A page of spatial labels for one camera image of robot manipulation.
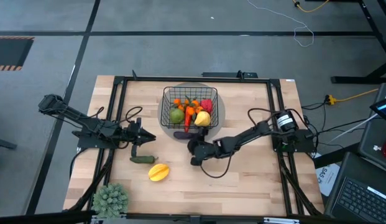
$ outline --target laptop keyboard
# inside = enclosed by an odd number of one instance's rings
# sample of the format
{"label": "laptop keyboard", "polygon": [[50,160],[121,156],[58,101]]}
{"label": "laptop keyboard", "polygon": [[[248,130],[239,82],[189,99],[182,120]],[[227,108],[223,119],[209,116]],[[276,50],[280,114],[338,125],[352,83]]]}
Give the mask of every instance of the laptop keyboard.
{"label": "laptop keyboard", "polygon": [[386,223],[386,195],[350,178],[346,178],[338,204],[374,223]]}

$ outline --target white paper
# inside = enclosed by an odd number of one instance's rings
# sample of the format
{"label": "white paper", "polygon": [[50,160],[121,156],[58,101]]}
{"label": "white paper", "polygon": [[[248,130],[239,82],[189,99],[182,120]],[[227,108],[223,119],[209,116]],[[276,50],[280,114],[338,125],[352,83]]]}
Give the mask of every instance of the white paper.
{"label": "white paper", "polygon": [[[317,153],[315,155],[315,157],[319,157],[319,156],[321,156],[320,153]],[[331,190],[332,190],[332,187],[334,186],[338,172],[339,172],[339,166],[336,164],[331,164],[331,165],[316,169],[319,190],[323,195],[328,197],[329,193],[331,193]]]}

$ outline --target computer monitor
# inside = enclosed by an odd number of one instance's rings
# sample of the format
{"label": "computer monitor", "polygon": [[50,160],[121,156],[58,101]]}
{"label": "computer monitor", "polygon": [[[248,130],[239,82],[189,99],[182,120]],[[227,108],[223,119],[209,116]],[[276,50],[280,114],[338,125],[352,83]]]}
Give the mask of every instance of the computer monitor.
{"label": "computer monitor", "polygon": [[379,116],[386,120],[386,99],[374,103],[370,108],[375,111]]}

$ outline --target green succulent plant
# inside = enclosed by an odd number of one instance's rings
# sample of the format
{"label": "green succulent plant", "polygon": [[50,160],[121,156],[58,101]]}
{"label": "green succulent plant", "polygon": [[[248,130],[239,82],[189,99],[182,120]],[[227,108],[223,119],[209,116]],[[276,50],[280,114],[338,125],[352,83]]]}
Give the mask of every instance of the green succulent plant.
{"label": "green succulent plant", "polygon": [[121,212],[127,212],[127,206],[128,193],[121,184],[102,186],[93,195],[92,209],[98,218],[117,218]]}

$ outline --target gray concrete floor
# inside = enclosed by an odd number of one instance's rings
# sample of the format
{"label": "gray concrete floor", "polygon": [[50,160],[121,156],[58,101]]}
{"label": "gray concrete floor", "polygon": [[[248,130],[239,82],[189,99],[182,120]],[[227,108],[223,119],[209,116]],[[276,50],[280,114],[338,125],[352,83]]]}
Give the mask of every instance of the gray concrete floor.
{"label": "gray concrete floor", "polygon": [[[370,30],[356,3],[329,3],[311,14],[292,1],[252,0],[257,6],[305,22],[314,31]],[[0,30],[85,30],[94,0],[0,0]],[[375,1],[366,1],[386,39],[386,18]],[[314,8],[315,2],[302,2]],[[299,26],[245,0],[106,0],[101,1],[93,30],[272,30]],[[299,37],[310,42],[309,37]],[[44,154],[53,118],[37,112],[47,93],[63,95],[74,66],[81,37],[38,37],[19,72],[0,72],[0,138],[17,143],[15,151],[0,148],[0,216],[25,212]],[[375,38],[316,37],[302,48],[292,37],[90,37],[70,105],[86,112],[97,75],[200,76],[202,72],[257,72],[263,78],[296,80],[303,105],[325,94],[345,98],[377,88],[371,85],[333,85],[334,75],[364,76],[385,63]],[[326,128],[369,115],[374,94],[326,108]],[[321,128],[323,110],[305,111]],[[68,186],[68,168],[77,139],[64,124],[37,213],[59,212]],[[326,133],[321,142],[337,133]],[[360,140],[356,131],[335,141],[348,146]],[[321,146],[322,153],[336,147]]]}

